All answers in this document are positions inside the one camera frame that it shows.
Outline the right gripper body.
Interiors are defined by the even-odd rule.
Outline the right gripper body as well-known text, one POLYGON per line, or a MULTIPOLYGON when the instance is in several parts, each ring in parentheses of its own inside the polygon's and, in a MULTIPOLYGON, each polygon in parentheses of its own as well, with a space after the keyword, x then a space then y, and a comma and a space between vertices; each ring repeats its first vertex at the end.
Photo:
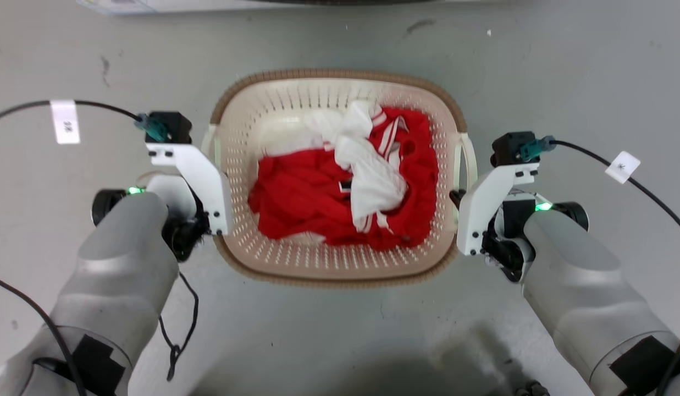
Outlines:
POLYGON ((521 283, 535 258, 524 228, 535 213, 536 203, 534 193, 510 191, 483 233, 481 253, 485 262, 498 267, 511 283, 521 283))

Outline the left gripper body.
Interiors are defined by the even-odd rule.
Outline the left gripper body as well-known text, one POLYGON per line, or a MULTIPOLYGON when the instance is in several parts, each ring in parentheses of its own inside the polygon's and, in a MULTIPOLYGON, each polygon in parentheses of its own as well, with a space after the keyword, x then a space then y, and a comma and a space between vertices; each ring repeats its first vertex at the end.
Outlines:
POLYGON ((167 206, 162 238, 179 262, 188 261, 194 248, 210 233, 208 213, 180 175, 155 175, 146 186, 167 206))

